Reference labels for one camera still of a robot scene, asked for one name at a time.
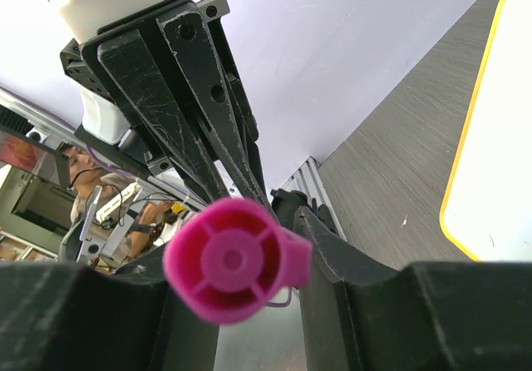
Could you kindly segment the orange-framed whiteboard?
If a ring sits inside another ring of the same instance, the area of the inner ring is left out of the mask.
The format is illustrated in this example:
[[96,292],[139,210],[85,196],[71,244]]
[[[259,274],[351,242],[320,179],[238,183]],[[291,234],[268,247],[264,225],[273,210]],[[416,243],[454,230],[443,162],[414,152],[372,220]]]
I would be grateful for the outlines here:
[[439,215],[475,261],[531,260],[531,0],[499,0]]

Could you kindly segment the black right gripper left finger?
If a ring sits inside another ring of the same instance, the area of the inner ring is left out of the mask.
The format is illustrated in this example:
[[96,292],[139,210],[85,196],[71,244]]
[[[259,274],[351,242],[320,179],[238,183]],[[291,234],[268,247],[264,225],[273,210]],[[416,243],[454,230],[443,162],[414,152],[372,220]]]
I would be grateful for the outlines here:
[[211,370],[218,335],[176,296],[158,260],[112,275],[1,264],[3,370]]

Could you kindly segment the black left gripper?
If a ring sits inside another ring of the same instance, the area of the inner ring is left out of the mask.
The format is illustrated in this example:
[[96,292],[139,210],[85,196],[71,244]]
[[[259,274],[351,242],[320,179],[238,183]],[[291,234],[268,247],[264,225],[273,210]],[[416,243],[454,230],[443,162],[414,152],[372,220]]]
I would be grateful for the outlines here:
[[134,176],[149,174],[153,160],[145,153],[157,158],[164,151],[204,201],[229,194],[142,38],[160,60],[165,50],[154,22],[168,11],[160,16],[160,30],[198,104],[200,128],[240,194],[267,205],[258,128],[241,81],[225,71],[201,12],[169,11],[189,2],[164,0],[99,28],[86,43],[73,39],[62,50],[65,74],[86,96],[75,136]]

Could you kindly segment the pink-capped whiteboard marker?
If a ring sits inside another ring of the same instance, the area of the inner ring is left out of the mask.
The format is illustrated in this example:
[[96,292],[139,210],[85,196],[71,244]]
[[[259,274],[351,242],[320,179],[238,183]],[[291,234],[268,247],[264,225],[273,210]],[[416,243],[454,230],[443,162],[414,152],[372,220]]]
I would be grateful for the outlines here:
[[306,285],[312,257],[312,243],[259,203],[224,198],[175,233],[162,265],[169,286],[193,313],[224,325],[272,305],[282,288]]

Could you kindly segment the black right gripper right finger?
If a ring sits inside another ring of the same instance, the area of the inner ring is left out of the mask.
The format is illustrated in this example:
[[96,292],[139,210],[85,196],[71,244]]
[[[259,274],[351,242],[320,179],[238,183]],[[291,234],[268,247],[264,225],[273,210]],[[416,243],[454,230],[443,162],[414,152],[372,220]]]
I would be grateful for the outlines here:
[[311,370],[528,370],[528,263],[385,266],[309,209],[293,228],[313,245],[300,291]]

